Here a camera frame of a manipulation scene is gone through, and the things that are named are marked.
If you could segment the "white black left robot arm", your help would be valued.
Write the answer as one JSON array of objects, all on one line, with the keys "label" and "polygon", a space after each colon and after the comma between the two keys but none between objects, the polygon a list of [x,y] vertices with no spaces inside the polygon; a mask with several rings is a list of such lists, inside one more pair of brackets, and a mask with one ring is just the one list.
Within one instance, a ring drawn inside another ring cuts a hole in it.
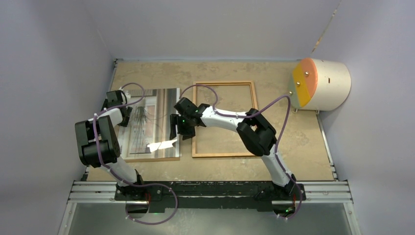
[{"label": "white black left robot arm", "polygon": [[115,127],[126,127],[133,110],[122,90],[107,92],[101,112],[75,123],[77,150],[85,166],[104,170],[116,180],[119,195],[140,200],[146,194],[140,174],[121,158]]}]

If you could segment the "wooden picture frame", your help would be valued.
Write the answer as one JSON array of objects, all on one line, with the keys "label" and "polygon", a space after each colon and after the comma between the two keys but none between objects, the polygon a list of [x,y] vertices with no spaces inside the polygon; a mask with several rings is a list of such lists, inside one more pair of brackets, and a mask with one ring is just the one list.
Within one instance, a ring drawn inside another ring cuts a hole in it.
[{"label": "wooden picture frame", "polygon": [[[257,98],[255,93],[255,86],[253,81],[201,81],[194,82],[193,87],[193,101],[197,102],[197,88],[208,86],[249,86],[251,101],[253,108],[258,108]],[[197,153],[197,138],[192,139],[192,157],[193,158],[217,158],[217,157],[254,157],[253,154],[249,152],[240,152],[240,153]]]}]

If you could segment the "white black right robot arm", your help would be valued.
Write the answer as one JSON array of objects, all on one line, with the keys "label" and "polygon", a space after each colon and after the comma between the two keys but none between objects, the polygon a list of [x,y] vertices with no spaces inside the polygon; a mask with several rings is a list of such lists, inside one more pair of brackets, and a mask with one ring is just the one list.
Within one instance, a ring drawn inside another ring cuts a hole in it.
[{"label": "white black right robot arm", "polygon": [[195,137],[195,128],[217,127],[236,132],[245,148],[260,157],[269,171],[276,196],[287,199],[294,193],[301,193],[301,187],[294,175],[284,164],[278,152],[281,133],[254,108],[247,112],[220,110],[208,104],[196,106],[188,98],[181,98],[175,105],[176,114],[170,115],[170,139],[181,135],[183,140]]}]

